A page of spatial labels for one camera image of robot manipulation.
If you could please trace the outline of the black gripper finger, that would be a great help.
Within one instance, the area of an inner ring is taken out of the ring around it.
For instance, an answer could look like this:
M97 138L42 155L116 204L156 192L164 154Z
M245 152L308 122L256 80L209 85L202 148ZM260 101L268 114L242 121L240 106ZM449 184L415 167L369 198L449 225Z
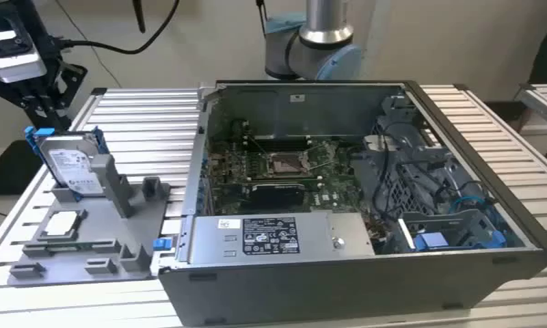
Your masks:
M75 97L88 69L65 61L49 61L49 110L54 115L54 127L67 130L70 118L67 110Z
M50 119L43 107L23 81L3 83L0 81L0 98L21 108L35 128L50 127Z

